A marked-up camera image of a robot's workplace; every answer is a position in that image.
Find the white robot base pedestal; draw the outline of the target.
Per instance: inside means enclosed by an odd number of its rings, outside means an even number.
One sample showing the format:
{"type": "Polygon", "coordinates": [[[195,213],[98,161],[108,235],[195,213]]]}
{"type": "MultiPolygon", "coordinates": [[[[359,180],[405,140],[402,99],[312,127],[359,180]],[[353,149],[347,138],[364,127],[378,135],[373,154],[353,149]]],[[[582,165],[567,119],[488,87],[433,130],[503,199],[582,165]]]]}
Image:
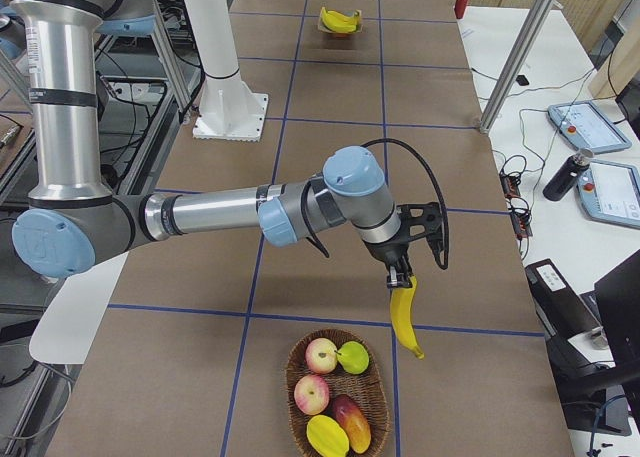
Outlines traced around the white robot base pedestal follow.
{"type": "Polygon", "coordinates": [[[242,79],[227,0],[184,2],[205,74],[194,137],[258,141],[269,96],[242,79]]]}

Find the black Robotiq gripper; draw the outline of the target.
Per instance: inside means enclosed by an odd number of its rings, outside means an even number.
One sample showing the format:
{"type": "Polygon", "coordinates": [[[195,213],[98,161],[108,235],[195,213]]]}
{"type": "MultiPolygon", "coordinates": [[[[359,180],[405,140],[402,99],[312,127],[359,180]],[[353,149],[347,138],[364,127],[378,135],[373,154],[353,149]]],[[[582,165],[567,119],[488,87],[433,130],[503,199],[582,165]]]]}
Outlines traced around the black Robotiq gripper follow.
{"type": "Polygon", "coordinates": [[[409,242],[410,231],[401,227],[391,239],[385,242],[364,243],[371,256],[385,264],[388,272],[386,286],[389,289],[414,286],[411,281],[413,272],[408,256],[409,242]]]}

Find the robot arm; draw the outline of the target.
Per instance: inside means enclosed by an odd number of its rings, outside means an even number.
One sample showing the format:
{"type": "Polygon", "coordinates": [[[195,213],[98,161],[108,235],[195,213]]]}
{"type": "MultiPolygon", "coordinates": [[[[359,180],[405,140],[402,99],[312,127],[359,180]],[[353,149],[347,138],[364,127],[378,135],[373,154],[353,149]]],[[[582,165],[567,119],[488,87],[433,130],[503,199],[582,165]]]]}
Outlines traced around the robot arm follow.
{"type": "Polygon", "coordinates": [[[408,240],[375,156],[336,151],[303,183],[188,195],[116,196],[103,182],[94,58],[96,32],[152,31],[152,0],[9,0],[22,18],[38,184],[12,242],[35,272],[67,278],[133,248],[195,232],[259,228],[276,246],[350,223],[388,272],[410,285],[408,240]]]}

